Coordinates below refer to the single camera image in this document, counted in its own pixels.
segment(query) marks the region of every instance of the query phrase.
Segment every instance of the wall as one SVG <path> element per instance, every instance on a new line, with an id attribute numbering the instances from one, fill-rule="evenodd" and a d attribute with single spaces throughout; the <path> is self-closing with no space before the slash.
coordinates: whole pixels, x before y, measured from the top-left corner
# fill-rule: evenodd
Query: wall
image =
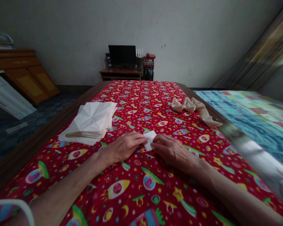
<path id="1" fill-rule="evenodd" d="M 274 76 L 272 76 L 268 82 L 261 87 L 259 92 L 283 102 L 283 65 L 274 74 Z"/>
<path id="2" fill-rule="evenodd" d="M 156 55 L 155 80 L 210 87 L 256 41 L 283 0 L 0 0 L 0 31 L 35 49 L 57 84 L 101 80 L 108 45 Z"/>

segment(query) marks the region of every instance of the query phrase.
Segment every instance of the blue bedsheet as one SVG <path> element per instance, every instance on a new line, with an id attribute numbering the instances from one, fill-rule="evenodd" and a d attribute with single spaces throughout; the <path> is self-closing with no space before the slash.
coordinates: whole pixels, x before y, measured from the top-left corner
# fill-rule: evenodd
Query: blue bedsheet
<path id="1" fill-rule="evenodd" d="M 227 98 L 220 91 L 195 91 L 195 93 L 283 163 L 283 132 L 250 114 L 235 100 Z"/>

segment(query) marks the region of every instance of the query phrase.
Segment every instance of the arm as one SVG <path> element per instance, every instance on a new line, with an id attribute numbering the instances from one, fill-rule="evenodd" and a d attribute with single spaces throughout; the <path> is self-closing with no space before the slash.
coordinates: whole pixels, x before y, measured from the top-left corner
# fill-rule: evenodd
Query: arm
<path id="1" fill-rule="evenodd" d="M 177 139 L 159 134 L 151 145 L 167 164 L 179 168 L 206 186 L 241 225 L 283 225 L 282 216 L 206 161 L 192 155 Z"/>
<path id="2" fill-rule="evenodd" d="M 35 224 L 60 225 L 83 189 L 100 172 L 113 163 L 126 160 L 147 138 L 132 132 L 120 137 L 100 152 L 94 153 L 80 167 L 31 203 Z M 26 216 L 18 214 L 9 225 L 28 225 Z"/>

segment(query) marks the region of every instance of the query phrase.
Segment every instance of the white cable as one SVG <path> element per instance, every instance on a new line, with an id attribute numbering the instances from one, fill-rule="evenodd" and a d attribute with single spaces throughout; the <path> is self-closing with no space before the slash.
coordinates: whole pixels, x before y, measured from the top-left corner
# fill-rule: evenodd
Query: white cable
<path id="1" fill-rule="evenodd" d="M 0 199 L 0 206 L 1 205 L 17 205 L 19 206 L 23 212 L 25 213 L 29 226 L 35 226 L 34 215 L 31 212 L 29 206 L 20 199 Z"/>

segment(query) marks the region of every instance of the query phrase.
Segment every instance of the person's left hand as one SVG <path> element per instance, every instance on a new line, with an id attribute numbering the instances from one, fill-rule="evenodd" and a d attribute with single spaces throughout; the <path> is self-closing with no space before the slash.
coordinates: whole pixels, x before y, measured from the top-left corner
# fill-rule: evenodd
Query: person's left hand
<path id="1" fill-rule="evenodd" d="M 138 132 L 130 132 L 109 144 L 101 152 L 103 161 L 108 165 L 124 161 L 148 138 Z"/>

